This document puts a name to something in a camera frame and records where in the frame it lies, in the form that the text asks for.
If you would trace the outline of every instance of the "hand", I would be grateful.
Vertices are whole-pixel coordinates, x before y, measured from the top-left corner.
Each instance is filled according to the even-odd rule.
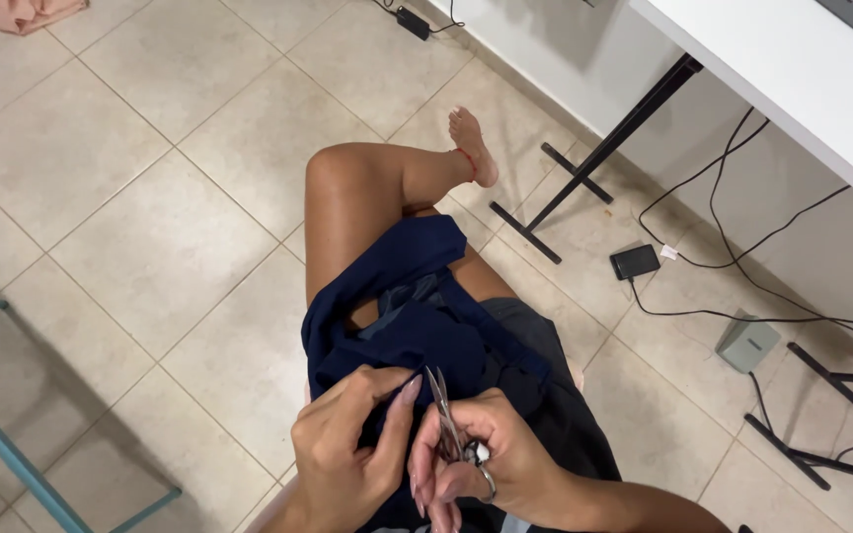
[[[292,426],[299,482],[267,531],[352,532],[400,487],[413,400],[423,376],[397,394],[376,449],[358,450],[357,440],[371,410],[410,374],[405,368],[362,365],[302,409]]]
[[[460,442],[478,437],[489,448],[490,458],[482,466],[496,482],[493,504],[530,524],[546,526],[550,517],[540,516],[547,507],[542,500],[567,473],[554,463],[503,391],[489,389],[475,398],[450,402],[449,408],[461,431]],[[431,405],[413,439],[407,468],[413,498],[429,513],[433,532],[449,533],[459,531],[463,523],[455,498],[485,500],[489,483],[469,463],[446,465],[434,453],[439,440],[440,414]]]

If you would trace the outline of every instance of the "skin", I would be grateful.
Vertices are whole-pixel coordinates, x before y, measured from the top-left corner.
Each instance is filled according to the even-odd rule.
[[[437,214],[432,206],[464,183],[495,185],[499,171],[482,142],[476,118],[457,107],[449,115],[449,133],[465,153],[349,143],[325,148],[311,158],[305,176],[309,304],[401,217]],[[471,247],[449,267],[477,302],[516,298]],[[376,319],[376,302],[370,301],[354,309],[345,322],[360,328]],[[422,376],[409,382],[389,406],[376,448],[356,447],[371,410],[410,373],[361,366],[299,413],[292,427],[299,475],[294,489],[286,488],[277,498],[281,501],[263,533],[354,531],[399,488],[404,468],[411,479],[410,496],[421,514],[429,514],[433,531],[459,530],[462,515],[455,498],[485,498],[489,486],[475,466],[447,466],[436,457],[440,429],[435,408],[427,410],[421,421],[405,464],[412,401],[422,388]],[[563,470],[498,389],[452,402],[451,410],[467,438],[479,437],[490,449],[484,466],[496,480],[494,505],[526,522],[568,531],[728,531],[708,511],[674,494]]]

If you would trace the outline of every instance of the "chair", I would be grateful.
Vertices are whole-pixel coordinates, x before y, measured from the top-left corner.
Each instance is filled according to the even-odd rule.
[[[0,309],[8,308],[8,302],[0,300]],[[65,502],[65,499],[55,491],[54,487],[41,475],[38,468],[33,466],[29,459],[24,454],[19,452],[15,444],[8,439],[6,434],[0,429],[0,457],[5,462],[8,469],[18,477],[23,484],[29,489],[33,496],[41,503],[49,514],[53,516],[55,521],[67,533],[94,533],[78,514]],[[126,520],[123,524],[115,527],[110,533],[124,533],[134,528],[137,524],[146,519],[149,515],[160,510],[167,503],[172,502],[182,494],[183,491],[179,488],[172,488],[165,496],[151,503],[142,511],[136,513],[133,517]]]

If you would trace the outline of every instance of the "white desk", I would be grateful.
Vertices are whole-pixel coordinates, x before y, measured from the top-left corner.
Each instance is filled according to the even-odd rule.
[[[630,0],[853,185],[853,30],[815,0]]]

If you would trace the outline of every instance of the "scissors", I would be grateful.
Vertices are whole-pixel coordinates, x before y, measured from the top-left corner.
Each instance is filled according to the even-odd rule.
[[[429,378],[429,387],[433,391],[433,401],[436,402],[437,410],[440,412],[440,442],[437,444],[437,452],[446,463],[466,461],[473,466],[480,466],[489,458],[489,449],[478,438],[460,444],[460,433],[456,430],[453,415],[449,411],[449,396],[446,395],[446,380],[443,379],[443,371],[436,369],[437,378],[433,372],[426,369]]]

